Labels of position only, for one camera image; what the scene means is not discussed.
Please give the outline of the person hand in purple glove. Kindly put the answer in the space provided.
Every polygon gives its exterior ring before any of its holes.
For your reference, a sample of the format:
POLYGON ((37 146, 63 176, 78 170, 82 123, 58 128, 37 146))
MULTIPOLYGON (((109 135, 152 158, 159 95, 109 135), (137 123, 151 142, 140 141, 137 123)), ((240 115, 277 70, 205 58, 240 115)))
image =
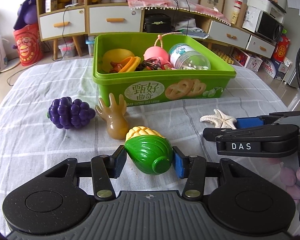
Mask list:
POLYGON ((284 161, 279 158, 269 158, 270 165, 278 164, 281 167, 280 180, 285 185, 285 190, 293 198, 297 204, 300 201, 300 187, 297 181, 300 182, 300 167, 294 171, 291 167, 285 165, 284 161))

